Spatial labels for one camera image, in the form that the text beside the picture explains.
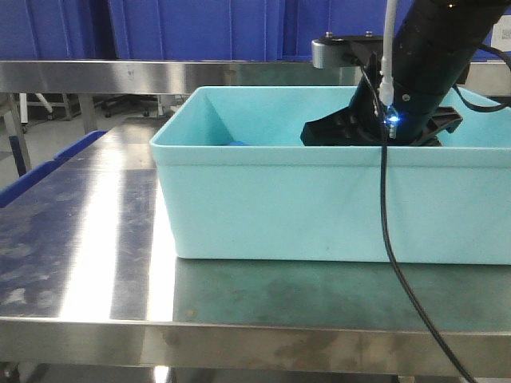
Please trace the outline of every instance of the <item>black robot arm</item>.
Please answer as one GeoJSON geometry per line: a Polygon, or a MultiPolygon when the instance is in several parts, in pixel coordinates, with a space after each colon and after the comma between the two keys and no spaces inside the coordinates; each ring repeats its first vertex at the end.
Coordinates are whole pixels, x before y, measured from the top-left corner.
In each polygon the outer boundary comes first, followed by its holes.
{"type": "MultiPolygon", "coordinates": [[[[389,144],[438,145],[436,135],[453,132],[461,116],[438,107],[511,0],[415,0],[393,43],[394,131],[389,144]]],[[[338,66],[365,67],[372,85],[381,81],[381,37],[324,37],[313,42],[314,63],[335,57],[338,66]],[[330,57],[323,52],[335,52],[330,57]]],[[[350,104],[307,122],[305,145],[380,145],[381,117],[362,79],[350,104]]]]}

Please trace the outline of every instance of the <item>metal tabletop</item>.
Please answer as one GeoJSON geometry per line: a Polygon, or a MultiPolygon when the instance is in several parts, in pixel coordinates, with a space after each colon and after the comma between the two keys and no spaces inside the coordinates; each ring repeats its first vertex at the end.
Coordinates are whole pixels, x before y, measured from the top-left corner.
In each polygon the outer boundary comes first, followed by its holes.
{"type": "MultiPolygon", "coordinates": [[[[0,209],[0,360],[455,376],[385,263],[179,259],[128,119],[0,209]]],[[[403,265],[479,377],[511,377],[511,267],[403,265]]]]}

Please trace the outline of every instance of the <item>blue object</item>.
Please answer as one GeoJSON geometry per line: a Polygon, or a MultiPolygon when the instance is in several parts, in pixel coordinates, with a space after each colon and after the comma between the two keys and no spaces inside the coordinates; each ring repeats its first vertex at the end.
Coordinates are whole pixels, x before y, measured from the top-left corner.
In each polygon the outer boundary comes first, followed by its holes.
{"type": "Polygon", "coordinates": [[[245,144],[242,141],[232,141],[227,144],[227,146],[248,146],[248,144],[245,144]]]}
{"type": "Polygon", "coordinates": [[[104,130],[95,130],[94,132],[86,134],[80,140],[76,141],[75,143],[71,144],[69,147],[67,147],[64,150],[61,150],[60,152],[55,154],[53,159],[58,161],[61,164],[64,164],[67,160],[76,156],[79,152],[81,152],[83,149],[87,148],[95,140],[97,140],[104,134],[106,134],[106,131],[104,131],[104,130]]]}
{"type": "Polygon", "coordinates": [[[48,161],[21,176],[16,182],[0,191],[0,207],[7,206],[59,166],[61,164],[57,161],[48,161]]]}
{"type": "Polygon", "coordinates": [[[282,57],[284,0],[109,0],[109,5],[122,59],[282,57]]]}
{"type": "Polygon", "coordinates": [[[105,0],[2,0],[0,59],[113,58],[105,0]]]}
{"type": "MultiPolygon", "coordinates": [[[[177,254],[388,262],[379,147],[304,147],[303,124],[355,87],[201,88],[151,139],[177,254]],[[217,146],[232,141],[251,146],[217,146]]],[[[479,105],[493,101],[463,90],[479,105]]],[[[412,263],[511,264],[511,109],[476,113],[439,148],[389,148],[394,252],[412,263]]]]}
{"type": "MultiPolygon", "coordinates": [[[[401,25],[412,0],[398,3],[396,29],[401,25]]],[[[283,58],[308,61],[311,41],[332,32],[334,35],[383,34],[386,2],[382,0],[287,0],[284,19],[283,58]]]]}

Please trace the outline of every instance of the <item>blue plastic wall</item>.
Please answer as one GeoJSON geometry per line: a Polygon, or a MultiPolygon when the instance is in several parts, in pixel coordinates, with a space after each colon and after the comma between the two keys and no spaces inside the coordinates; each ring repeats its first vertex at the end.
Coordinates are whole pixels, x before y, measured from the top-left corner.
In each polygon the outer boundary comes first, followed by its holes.
{"type": "Polygon", "coordinates": [[[89,147],[95,140],[101,138],[106,134],[105,130],[95,130],[83,136],[67,148],[61,150],[53,156],[53,159],[59,164],[64,164],[66,161],[75,157],[79,152],[89,147]]]}
{"type": "Polygon", "coordinates": [[[282,57],[284,0],[109,0],[109,4],[119,58],[282,57]]]}
{"type": "Polygon", "coordinates": [[[1,0],[0,59],[112,58],[105,0],[1,0]]]}
{"type": "Polygon", "coordinates": [[[0,207],[7,206],[59,166],[61,166],[61,164],[57,161],[48,161],[40,164],[35,169],[21,176],[7,188],[0,190],[0,207]]]}

